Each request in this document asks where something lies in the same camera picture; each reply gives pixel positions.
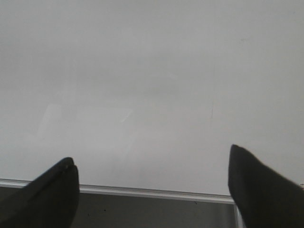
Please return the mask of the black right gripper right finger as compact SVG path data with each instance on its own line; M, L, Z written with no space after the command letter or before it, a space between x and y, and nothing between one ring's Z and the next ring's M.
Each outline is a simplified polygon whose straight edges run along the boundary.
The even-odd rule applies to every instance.
M235 144L229 154L228 188L247 228L304 226L304 190Z

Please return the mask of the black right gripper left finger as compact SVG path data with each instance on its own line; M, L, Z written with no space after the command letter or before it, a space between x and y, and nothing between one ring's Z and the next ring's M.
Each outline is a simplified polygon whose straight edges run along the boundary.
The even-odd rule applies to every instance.
M79 203L77 166L61 159L0 203L2 228L68 228Z

